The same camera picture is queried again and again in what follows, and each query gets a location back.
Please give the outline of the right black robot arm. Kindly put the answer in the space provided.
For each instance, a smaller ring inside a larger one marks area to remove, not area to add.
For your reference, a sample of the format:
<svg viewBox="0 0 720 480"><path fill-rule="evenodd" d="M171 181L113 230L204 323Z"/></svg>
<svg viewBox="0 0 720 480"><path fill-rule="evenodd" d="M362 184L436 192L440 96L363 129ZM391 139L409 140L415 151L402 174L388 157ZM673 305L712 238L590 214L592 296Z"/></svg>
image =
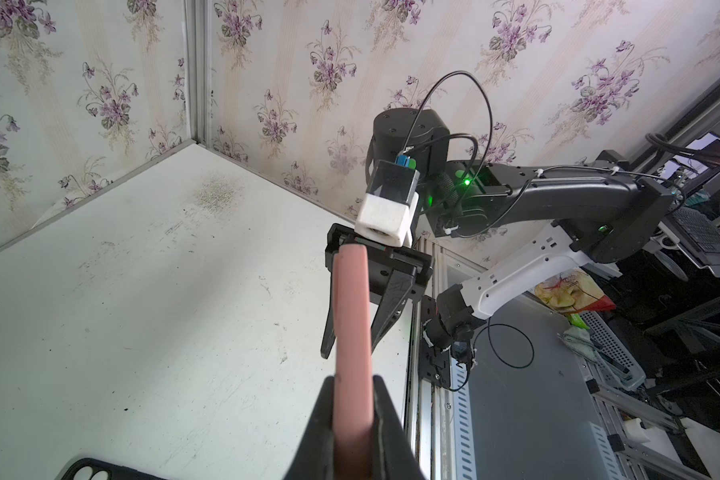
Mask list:
<svg viewBox="0 0 720 480"><path fill-rule="evenodd" d="M559 273L635 254L673 207L674 193L658 177L603 161L538 169L451 161L455 139L433 110L380 113L355 224L329 230L327 262L345 245L365 248L369 296L377 307L373 343L408 302L421 299L432 276L433 259L412 247L420 218L437 237L464 239L509 224L544 223L509 257L436 297L424 339L459 359L476 330L510 300Z"/></svg>

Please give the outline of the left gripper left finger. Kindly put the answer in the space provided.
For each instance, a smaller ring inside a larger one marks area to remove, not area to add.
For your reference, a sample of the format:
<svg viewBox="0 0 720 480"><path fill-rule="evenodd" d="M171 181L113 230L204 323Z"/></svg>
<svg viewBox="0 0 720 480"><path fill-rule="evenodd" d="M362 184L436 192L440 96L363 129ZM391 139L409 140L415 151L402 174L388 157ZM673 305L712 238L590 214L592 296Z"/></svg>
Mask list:
<svg viewBox="0 0 720 480"><path fill-rule="evenodd" d="M332 430L334 384L333 376L323 381L285 480L335 478Z"/></svg>

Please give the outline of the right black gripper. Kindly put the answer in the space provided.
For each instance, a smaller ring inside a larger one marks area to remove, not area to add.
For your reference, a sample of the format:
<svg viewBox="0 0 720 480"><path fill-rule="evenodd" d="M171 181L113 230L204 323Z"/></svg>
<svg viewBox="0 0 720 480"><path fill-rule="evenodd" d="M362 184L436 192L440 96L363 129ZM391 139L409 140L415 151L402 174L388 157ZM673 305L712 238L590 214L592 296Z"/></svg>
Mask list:
<svg viewBox="0 0 720 480"><path fill-rule="evenodd" d="M423 296L433 274L431 255L408 247L390 247L365 237L345 225L334 223L327 234L325 265L333 269L333 258L344 244L358 243L366 247L368 257L370 299L378 304L371 325L371 348L375 349L383 336L399 319L410 298L417 302ZM320 355L328 359L335 342L333 315L333 281L330 281L329 306Z"/></svg>

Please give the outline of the black phone case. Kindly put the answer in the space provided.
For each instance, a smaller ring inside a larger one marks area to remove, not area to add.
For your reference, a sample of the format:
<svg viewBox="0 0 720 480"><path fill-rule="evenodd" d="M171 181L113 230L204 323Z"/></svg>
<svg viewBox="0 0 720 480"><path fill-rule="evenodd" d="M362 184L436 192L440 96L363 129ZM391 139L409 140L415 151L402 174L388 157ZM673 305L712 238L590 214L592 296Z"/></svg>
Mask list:
<svg viewBox="0 0 720 480"><path fill-rule="evenodd" d="M161 480L131 467L117 465L94 458L82 458L72 462L61 474L62 480Z"/></svg>

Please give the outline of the pink-cased phone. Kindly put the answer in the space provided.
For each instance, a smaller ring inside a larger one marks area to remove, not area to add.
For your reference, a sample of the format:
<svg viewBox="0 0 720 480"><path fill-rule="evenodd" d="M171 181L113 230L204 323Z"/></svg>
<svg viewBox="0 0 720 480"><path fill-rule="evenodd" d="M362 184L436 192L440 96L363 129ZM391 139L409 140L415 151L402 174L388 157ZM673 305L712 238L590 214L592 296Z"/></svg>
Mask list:
<svg viewBox="0 0 720 480"><path fill-rule="evenodd" d="M335 475L338 479L368 479L374 406L366 248L359 244L341 246L332 275Z"/></svg>

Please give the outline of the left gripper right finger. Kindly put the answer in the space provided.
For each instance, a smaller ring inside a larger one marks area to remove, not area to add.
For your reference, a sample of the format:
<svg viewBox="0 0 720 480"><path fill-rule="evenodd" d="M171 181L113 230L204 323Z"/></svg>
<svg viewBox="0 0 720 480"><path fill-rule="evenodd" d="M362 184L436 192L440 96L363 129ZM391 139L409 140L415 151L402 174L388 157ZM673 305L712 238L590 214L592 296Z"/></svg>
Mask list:
<svg viewBox="0 0 720 480"><path fill-rule="evenodd" d="M392 399L379 375L373 376L374 424L372 470L374 480L424 480Z"/></svg>

